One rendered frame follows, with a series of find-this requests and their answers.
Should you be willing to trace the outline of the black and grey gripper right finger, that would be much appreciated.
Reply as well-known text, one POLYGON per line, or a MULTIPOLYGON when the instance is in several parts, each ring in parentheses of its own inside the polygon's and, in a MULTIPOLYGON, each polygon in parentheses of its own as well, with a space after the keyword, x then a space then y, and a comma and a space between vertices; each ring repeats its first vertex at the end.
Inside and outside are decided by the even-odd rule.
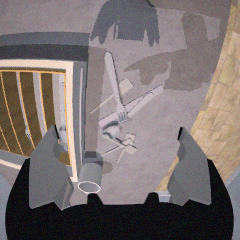
POLYGON ((169 203, 195 213, 207 225, 214 240, 232 240, 232 203, 213 161, 184 127, 180 127, 177 140, 179 163, 168 181, 169 203))

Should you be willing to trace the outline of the white mug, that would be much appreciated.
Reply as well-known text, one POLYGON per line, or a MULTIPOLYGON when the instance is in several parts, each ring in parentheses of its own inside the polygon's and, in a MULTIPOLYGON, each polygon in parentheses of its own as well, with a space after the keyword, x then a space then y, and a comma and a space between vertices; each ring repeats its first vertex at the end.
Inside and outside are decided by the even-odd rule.
POLYGON ((102 167, 96 163, 86 163, 81 171, 78 188, 87 194, 96 193, 101 189, 101 179, 102 167))

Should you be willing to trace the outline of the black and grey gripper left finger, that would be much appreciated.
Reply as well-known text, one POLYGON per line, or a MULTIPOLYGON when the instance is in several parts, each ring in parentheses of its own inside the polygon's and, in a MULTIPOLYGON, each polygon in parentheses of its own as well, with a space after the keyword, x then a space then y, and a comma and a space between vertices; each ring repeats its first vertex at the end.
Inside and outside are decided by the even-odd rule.
POLYGON ((71 207, 74 186, 65 164, 59 161, 58 139, 56 125, 52 125, 25 159, 7 201, 7 240, 34 240, 53 215, 71 207))

